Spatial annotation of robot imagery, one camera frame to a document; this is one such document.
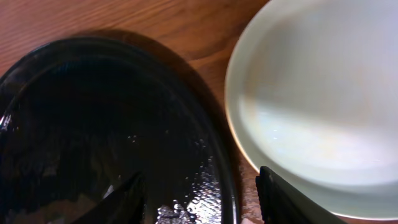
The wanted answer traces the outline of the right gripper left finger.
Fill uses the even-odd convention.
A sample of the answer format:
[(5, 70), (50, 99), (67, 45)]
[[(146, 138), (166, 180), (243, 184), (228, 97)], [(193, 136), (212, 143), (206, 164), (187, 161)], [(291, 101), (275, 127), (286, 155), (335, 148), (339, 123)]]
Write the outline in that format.
[(77, 194), (97, 199), (97, 204), (75, 223), (142, 223), (146, 209), (146, 180), (135, 172), (116, 183), (94, 172), (80, 172), (71, 177)]

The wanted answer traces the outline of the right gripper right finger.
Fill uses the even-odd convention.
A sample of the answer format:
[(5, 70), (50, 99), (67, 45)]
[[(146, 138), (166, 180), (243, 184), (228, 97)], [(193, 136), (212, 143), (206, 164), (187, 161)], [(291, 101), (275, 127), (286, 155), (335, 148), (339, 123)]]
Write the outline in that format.
[(266, 166), (260, 168), (256, 187), (266, 224), (345, 224)]

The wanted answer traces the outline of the light blue plate top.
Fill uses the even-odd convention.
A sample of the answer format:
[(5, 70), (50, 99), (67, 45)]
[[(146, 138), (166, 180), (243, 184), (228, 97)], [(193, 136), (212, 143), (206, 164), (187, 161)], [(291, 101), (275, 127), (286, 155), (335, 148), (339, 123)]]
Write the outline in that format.
[(397, 0), (271, 0), (229, 60), (225, 108), (255, 169), (328, 211), (397, 219)]

